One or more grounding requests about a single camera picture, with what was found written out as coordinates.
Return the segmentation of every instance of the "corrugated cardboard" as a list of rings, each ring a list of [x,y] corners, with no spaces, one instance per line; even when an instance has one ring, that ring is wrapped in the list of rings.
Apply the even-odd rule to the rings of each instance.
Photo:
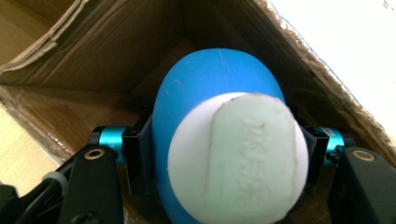
[[[184,55],[231,48],[262,60],[288,104],[311,125],[343,127],[396,164],[395,145],[383,128],[266,1],[51,1],[62,15],[18,2],[0,4],[35,20],[13,23],[20,14],[9,14],[5,21],[13,24],[8,41],[24,40],[0,44],[7,55],[2,63],[14,58],[0,66],[0,100],[60,162],[85,145],[94,127],[133,125],[139,107],[155,100],[163,77]],[[144,207],[141,200],[128,198],[128,220],[155,222],[150,203]],[[166,220],[154,203],[156,220]]]

